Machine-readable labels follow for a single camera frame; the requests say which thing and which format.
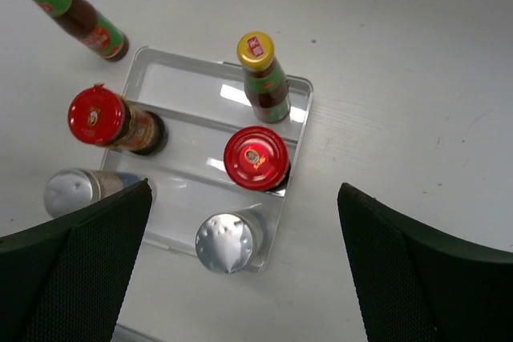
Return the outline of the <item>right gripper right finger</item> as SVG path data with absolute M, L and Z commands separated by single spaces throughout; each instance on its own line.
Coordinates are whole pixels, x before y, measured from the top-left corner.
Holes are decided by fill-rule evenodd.
M 341 232 L 369 341 L 510 341 L 512 254 L 403 215 L 343 183 Z

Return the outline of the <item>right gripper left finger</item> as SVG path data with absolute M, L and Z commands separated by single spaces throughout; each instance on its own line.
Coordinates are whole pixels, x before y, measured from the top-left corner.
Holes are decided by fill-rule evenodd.
M 3 341 L 109 341 L 152 204 L 147 180 L 1 238 Z

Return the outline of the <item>silver-lid white shaker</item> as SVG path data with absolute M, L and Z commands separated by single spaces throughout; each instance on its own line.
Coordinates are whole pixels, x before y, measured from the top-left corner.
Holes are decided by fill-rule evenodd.
M 58 218 L 143 180 L 143 176 L 128 172 L 68 168 L 53 175 L 46 183 L 44 207 L 52 218 Z
M 241 272 L 257 258 L 269 237 L 264 216 L 252 208 L 207 218 L 196 233 L 199 261 L 218 274 Z

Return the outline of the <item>red-lid sauce jar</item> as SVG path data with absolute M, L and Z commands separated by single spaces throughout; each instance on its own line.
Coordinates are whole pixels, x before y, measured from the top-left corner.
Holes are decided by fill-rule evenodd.
M 223 162 L 229 178 L 250 191 L 276 193 L 289 181 L 288 148 L 267 127 L 246 127 L 233 134 L 225 145 Z
M 167 126 L 157 114 L 137 107 L 102 83 L 75 96 L 67 122 L 82 143 L 141 156 L 158 154 L 168 141 Z

